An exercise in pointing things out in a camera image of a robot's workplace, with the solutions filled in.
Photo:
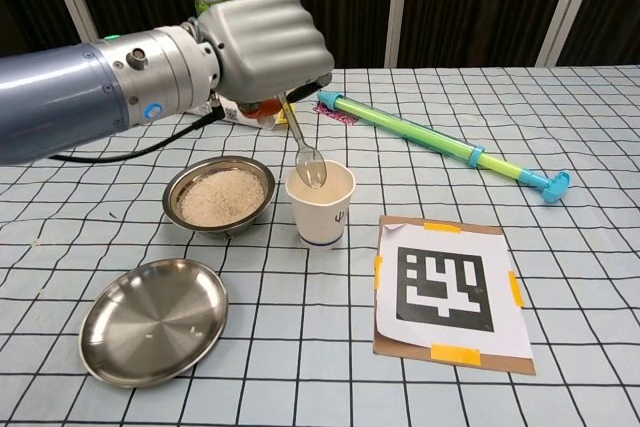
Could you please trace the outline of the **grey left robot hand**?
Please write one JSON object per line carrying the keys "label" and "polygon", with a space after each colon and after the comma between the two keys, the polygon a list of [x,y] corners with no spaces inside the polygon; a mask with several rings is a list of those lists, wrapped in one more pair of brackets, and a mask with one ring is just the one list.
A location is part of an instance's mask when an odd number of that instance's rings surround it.
{"label": "grey left robot hand", "polygon": [[225,1],[180,27],[213,47],[220,73],[212,90],[248,118],[271,116],[281,96],[331,80],[334,57],[300,0]]}

